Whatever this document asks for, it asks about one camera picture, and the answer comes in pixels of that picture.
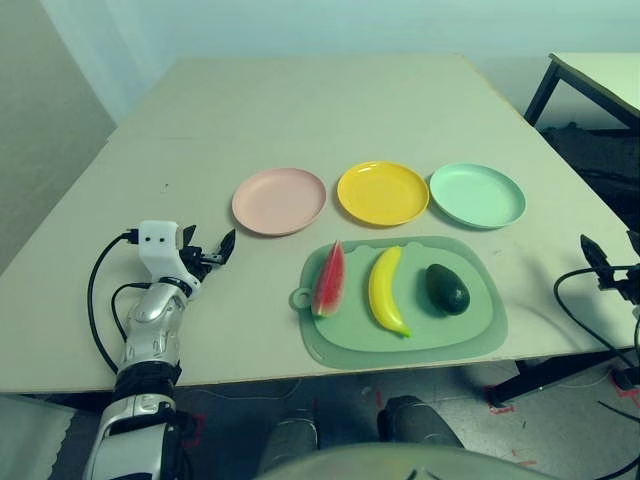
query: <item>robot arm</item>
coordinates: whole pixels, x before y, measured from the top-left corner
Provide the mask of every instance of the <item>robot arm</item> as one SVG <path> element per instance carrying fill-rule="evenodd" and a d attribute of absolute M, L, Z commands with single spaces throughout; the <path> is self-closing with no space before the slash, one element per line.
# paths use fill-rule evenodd
<path fill-rule="evenodd" d="M 85 480 L 185 478 L 181 421 L 173 400 L 180 376 L 178 330 L 213 264 L 235 244 L 227 234 L 216 255 L 189 246 L 195 227 L 145 221 L 138 228 L 140 258 L 152 284 L 127 316 L 127 341 L 112 403 L 104 410 L 85 467 Z"/>

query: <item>toy banana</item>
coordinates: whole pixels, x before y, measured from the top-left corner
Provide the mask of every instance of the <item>toy banana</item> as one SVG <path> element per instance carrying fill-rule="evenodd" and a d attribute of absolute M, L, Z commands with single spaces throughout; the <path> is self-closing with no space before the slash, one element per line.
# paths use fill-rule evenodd
<path fill-rule="evenodd" d="M 393 275 L 401 256 L 402 248 L 391 247 L 376 260 L 369 276 L 369 305 L 373 316 L 382 327 L 410 337 L 411 330 L 404 323 L 391 290 Z"/>

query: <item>table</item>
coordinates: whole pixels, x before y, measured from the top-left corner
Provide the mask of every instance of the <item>table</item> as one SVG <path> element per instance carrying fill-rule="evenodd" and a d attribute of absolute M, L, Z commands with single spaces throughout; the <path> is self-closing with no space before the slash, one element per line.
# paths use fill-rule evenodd
<path fill-rule="evenodd" d="M 633 262 L 625 227 L 464 57 L 194 59 L 175 65 L 143 100 L 0 277 L 0 390 L 112 387 L 89 332 L 85 292 L 96 257 L 120 232 L 143 219 L 195 223 L 194 244 L 214 248 L 235 226 L 234 189 L 256 171 L 305 168 L 334 191 L 348 167 L 372 159 L 425 176 L 452 162 L 487 164 L 521 185 L 528 211 L 509 227 L 482 231 L 432 204 L 415 221 L 375 229 L 349 219 L 332 198 L 294 235 L 239 229 L 231 260 L 185 312 L 181 385 L 339 373 L 306 352 L 287 301 L 307 256 L 336 238 L 448 235 L 487 266 L 509 318 L 505 343 L 482 357 L 414 366 L 602 349 L 556 306 L 551 286 L 585 266 L 580 233 L 611 262 Z M 109 297 L 147 278 L 134 246 L 118 246 L 100 270 L 97 323 L 114 357 L 122 341 Z M 595 279 L 583 277 L 563 294 L 611 342 L 630 345 L 630 306 L 616 292 L 598 292 Z M 133 299 L 123 295 L 122 312 Z"/>
<path fill-rule="evenodd" d="M 524 118 L 535 125 L 564 80 L 633 130 L 640 130 L 640 53 L 552 53 Z"/>

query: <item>mint green plate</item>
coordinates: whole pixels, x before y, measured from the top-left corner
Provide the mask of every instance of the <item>mint green plate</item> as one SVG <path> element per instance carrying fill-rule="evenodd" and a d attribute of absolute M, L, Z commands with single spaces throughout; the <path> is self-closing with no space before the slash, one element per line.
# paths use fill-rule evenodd
<path fill-rule="evenodd" d="M 445 213 L 472 227 L 504 227 L 527 208 L 518 184 L 484 165 L 454 163 L 441 167 L 431 176 L 429 188 Z"/>
<path fill-rule="evenodd" d="M 393 295 L 412 331 L 409 338 L 380 327 L 369 309 L 369 272 L 378 256 L 394 245 L 403 249 Z M 346 280 L 335 315 L 314 317 L 309 308 L 312 287 L 331 245 L 307 259 L 300 288 L 291 296 L 299 311 L 304 344 L 318 362 L 355 369 L 455 360 L 489 353 L 504 342 L 507 320 L 498 291 L 480 259 L 462 242 L 448 237 L 408 237 L 351 241 L 343 246 Z M 469 289 L 471 303 L 463 314 L 445 315 L 429 300 L 425 269 L 433 263 L 453 270 Z"/>

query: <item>white wall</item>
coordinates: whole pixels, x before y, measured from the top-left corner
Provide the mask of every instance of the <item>white wall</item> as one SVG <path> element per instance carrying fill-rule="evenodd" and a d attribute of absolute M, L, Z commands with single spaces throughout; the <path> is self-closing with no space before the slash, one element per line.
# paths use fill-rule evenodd
<path fill-rule="evenodd" d="M 638 0 L 42 0 L 120 122 L 181 56 L 462 52 L 523 111 L 551 51 L 640 50 Z M 618 125 L 568 87 L 540 125 Z"/>
<path fill-rule="evenodd" d="M 0 0 L 0 273 L 114 128 L 38 0 Z"/>

